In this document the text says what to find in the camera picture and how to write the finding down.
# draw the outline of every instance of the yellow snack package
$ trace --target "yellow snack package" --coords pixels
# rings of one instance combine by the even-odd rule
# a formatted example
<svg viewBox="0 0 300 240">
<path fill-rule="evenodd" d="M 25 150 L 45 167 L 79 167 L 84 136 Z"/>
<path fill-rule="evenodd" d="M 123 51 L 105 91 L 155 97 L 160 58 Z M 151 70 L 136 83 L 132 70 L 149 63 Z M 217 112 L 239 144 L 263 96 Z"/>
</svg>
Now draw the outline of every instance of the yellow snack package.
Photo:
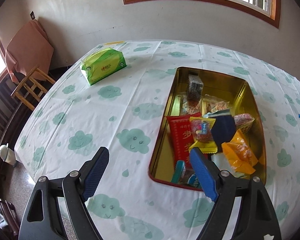
<svg viewBox="0 0 300 240">
<path fill-rule="evenodd" d="M 189 152 L 194 147 L 199 147 L 202 153 L 216 153 L 218 147 L 213 140 L 211 128 L 213 127 L 215 118 L 202 118 L 191 116 L 189 118 L 190 128 L 195 143 L 189 147 Z"/>
<path fill-rule="evenodd" d="M 230 142 L 222 143 L 221 146 L 223 154 L 235 171 L 245 174 L 252 174 L 256 171 L 253 166 L 258 163 L 258 159 L 250 149 L 240 129 L 237 130 Z"/>
</svg>

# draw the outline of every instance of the white tablecloth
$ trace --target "white tablecloth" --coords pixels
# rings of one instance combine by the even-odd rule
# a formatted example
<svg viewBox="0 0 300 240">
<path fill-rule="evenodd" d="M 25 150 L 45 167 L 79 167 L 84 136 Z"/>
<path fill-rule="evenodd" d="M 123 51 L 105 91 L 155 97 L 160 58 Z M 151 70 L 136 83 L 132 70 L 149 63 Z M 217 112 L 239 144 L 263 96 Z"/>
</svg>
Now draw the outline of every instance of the white tablecloth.
<svg viewBox="0 0 300 240">
<path fill-rule="evenodd" d="M 251 56 L 179 41 L 101 44 L 122 51 L 127 67 L 89 86 L 74 64 L 27 121 L 16 143 L 17 158 L 35 181 L 64 177 L 110 152 L 88 210 L 107 239 L 196 239 L 213 203 L 204 193 L 156 183 L 148 166 L 176 68 L 189 66 L 249 82 L 263 121 L 267 184 L 283 238 L 300 225 L 300 82 Z M 64 201 L 62 212 L 66 213 Z M 224 239 L 230 239 L 236 199 Z"/>
</svg>

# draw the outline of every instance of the orange snack package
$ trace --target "orange snack package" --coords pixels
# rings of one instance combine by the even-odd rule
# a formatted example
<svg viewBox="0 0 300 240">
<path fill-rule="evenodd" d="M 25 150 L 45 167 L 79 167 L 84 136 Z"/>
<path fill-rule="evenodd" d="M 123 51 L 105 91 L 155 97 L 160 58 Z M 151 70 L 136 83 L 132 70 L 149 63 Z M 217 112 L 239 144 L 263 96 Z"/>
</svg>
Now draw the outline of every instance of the orange snack package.
<svg viewBox="0 0 300 240">
<path fill-rule="evenodd" d="M 221 146 L 223 154 L 235 171 L 245 174 L 252 174 L 256 171 L 253 166 L 258 163 L 258 159 L 240 129 L 237 130 L 230 142 L 222 143 Z"/>
</svg>

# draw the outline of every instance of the blue gripper pad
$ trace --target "blue gripper pad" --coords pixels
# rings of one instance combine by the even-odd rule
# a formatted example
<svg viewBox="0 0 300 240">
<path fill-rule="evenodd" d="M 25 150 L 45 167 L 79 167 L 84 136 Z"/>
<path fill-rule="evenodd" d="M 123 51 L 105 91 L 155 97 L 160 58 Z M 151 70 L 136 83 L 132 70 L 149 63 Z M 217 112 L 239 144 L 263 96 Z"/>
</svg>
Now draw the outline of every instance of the blue gripper pad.
<svg viewBox="0 0 300 240">
<path fill-rule="evenodd" d="M 108 150 L 103 151 L 84 181 L 82 198 L 86 202 L 97 190 L 99 182 L 109 163 Z"/>
<path fill-rule="evenodd" d="M 195 174 L 197 175 L 200 185 L 205 195 L 211 198 L 213 202 L 215 202 L 219 196 L 216 185 L 216 180 L 218 179 L 218 177 L 216 177 L 217 174 L 215 173 L 215 170 L 211 172 L 209 171 L 205 162 L 210 161 L 203 156 L 199 148 L 193 148 L 190 151 L 190 163 L 192 165 L 192 168 L 194 169 Z"/>
</svg>

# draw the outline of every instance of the white wall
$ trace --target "white wall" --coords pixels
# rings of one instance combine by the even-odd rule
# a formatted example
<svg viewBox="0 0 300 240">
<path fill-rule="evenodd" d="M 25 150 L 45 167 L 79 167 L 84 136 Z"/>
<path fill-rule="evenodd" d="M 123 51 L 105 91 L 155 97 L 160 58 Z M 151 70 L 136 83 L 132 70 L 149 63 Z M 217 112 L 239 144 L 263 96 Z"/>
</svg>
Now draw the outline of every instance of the white wall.
<svg viewBox="0 0 300 240">
<path fill-rule="evenodd" d="M 282 0 L 279 29 L 241 11 L 199 1 L 6 0 L 0 8 L 4 47 L 30 20 L 32 10 L 55 48 L 52 67 L 72 64 L 104 42 L 171 39 L 237 50 L 300 80 L 300 9 L 294 0 Z"/>
</svg>

